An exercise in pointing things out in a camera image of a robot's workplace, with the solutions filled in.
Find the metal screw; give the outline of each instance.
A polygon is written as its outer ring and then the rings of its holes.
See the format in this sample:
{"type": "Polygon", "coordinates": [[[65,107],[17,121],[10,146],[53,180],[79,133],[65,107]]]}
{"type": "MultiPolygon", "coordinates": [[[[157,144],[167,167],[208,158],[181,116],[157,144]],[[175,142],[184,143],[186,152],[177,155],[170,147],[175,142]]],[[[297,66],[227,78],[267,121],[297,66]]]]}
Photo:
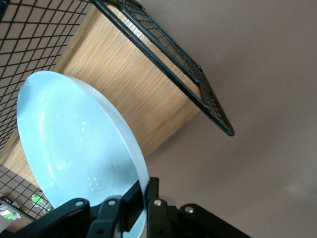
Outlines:
{"type": "Polygon", "coordinates": [[[110,206],[113,206],[114,204],[115,204],[114,200],[111,200],[111,201],[108,202],[108,205],[110,205],[110,206]]]}
{"type": "Polygon", "coordinates": [[[194,213],[194,208],[190,207],[190,206],[187,206],[185,207],[185,212],[187,213],[194,213]]]}
{"type": "Polygon", "coordinates": [[[84,204],[84,201],[77,201],[75,202],[75,206],[81,206],[84,204]]]}
{"type": "Polygon", "coordinates": [[[161,206],[161,205],[162,205],[162,202],[161,202],[161,200],[155,200],[155,201],[153,202],[153,204],[156,205],[156,206],[161,206]]]}

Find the black wire mesh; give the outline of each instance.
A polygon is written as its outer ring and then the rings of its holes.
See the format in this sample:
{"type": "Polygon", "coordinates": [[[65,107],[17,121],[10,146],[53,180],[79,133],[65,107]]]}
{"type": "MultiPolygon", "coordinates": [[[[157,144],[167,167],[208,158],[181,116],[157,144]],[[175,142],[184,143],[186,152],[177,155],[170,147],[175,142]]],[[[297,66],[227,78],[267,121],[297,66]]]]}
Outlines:
{"type": "Polygon", "coordinates": [[[22,83],[33,72],[53,69],[91,7],[88,0],[7,2],[0,22],[0,151],[16,128],[22,83]]]}
{"type": "Polygon", "coordinates": [[[117,7],[156,47],[158,47],[183,73],[199,87],[201,99],[177,78],[173,73],[162,66],[158,57],[150,57],[151,60],[213,121],[228,135],[234,135],[234,130],[225,115],[215,93],[213,92],[201,67],[184,51],[178,43],[146,12],[146,10],[135,0],[92,0],[92,2],[106,15],[117,27],[129,37],[136,45],[145,49],[140,43],[128,33],[127,29],[120,23],[118,18],[108,12],[105,3],[117,7]]]}
{"type": "Polygon", "coordinates": [[[0,203],[14,209],[31,221],[52,210],[52,206],[37,187],[3,165],[0,165],[0,196],[8,198],[12,202],[15,201],[15,204],[5,200],[0,200],[0,203]]]}

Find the green object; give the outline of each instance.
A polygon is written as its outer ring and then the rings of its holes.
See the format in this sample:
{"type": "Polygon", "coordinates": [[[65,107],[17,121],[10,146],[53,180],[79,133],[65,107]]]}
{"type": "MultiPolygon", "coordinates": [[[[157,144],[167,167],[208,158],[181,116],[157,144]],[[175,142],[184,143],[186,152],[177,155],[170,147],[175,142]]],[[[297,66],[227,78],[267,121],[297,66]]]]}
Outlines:
{"type": "Polygon", "coordinates": [[[4,218],[7,218],[8,220],[11,220],[11,219],[14,218],[14,214],[13,214],[13,213],[9,213],[9,214],[7,214],[7,215],[4,215],[3,217],[4,217],[4,218]]]}
{"type": "Polygon", "coordinates": [[[43,203],[44,199],[42,199],[41,197],[32,197],[32,202],[34,202],[35,204],[43,203]]]}

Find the light wood grain surface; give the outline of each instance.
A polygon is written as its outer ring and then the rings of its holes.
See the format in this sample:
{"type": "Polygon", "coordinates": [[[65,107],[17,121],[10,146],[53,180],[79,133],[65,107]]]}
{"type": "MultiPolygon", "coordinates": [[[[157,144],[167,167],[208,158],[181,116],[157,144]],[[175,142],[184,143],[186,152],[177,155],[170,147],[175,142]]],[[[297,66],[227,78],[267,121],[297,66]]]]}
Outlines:
{"type": "MultiPolygon", "coordinates": [[[[109,8],[197,95],[197,87],[116,8],[109,8]]],[[[131,127],[144,156],[149,155],[199,109],[96,8],[55,67],[104,94],[131,127]]],[[[0,154],[0,163],[38,186],[17,131],[0,154]]]]}

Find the plate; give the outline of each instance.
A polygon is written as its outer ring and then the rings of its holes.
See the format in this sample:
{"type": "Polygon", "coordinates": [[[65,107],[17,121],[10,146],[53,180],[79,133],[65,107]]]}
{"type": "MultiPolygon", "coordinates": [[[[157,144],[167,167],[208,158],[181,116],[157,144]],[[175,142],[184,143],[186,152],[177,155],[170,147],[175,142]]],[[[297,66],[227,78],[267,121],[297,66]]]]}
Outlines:
{"type": "MultiPolygon", "coordinates": [[[[54,208],[81,197],[91,206],[122,196],[149,176],[141,149],[118,110],[87,83],[52,71],[20,89],[17,123],[35,179],[54,208]]],[[[146,211],[125,238],[141,235],[146,211]]]]}

